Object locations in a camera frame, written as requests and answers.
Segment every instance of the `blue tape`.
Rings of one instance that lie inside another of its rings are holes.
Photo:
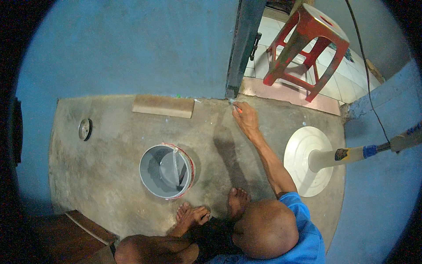
[[[363,147],[362,154],[364,158],[374,156],[376,153],[376,145],[369,145]]]

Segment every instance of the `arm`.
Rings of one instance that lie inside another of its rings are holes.
[[[295,183],[289,172],[285,169],[281,160],[272,151],[258,128],[258,115],[256,110],[248,103],[234,102],[235,106],[242,110],[242,113],[233,109],[233,117],[240,129],[245,133],[249,140],[254,144],[261,158],[268,182],[273,189],[277,199],[288,192],[298,192]]]

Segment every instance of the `pink tile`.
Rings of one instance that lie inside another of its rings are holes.
[[[318,94],[312,102],[308,102],[305,100],[306,98],[306,91],[300,90],[300,101],[302,103],[302,106],[320,110],[326,113],[340,115],[340,109],[338,108],[338,101],[335,99],[332,99],[330,97]]]
[[[302,105],[298,88],[276,82],[272,86],[267,86],[262,83],[261,79],[244,77],[239,92],[244,95],[256,95],[262,98],[288,101],[298,106]]]

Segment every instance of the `metal drain cover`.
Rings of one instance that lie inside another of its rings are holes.
[[[92,121],[89,118],[85,118],[81,121],[78,127],[79,138],[83,141],[87,141],[92,131]]]

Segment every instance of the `blue wall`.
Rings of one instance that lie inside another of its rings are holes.
[[[422,120],[422,84],[414,60],[371,92],[389,138]],[[368,96],[353,103],[345,125],[347,147],[386,141]],[[385,151],[348,164],[343,208],[327,263],[382,263],[411,215],[422,180],[422,145]]]
[[[180,94],[224,98],[238,0],[58,1],[25,55],[16,95],[19,189],[48,214],[48,148],[58,98]]]

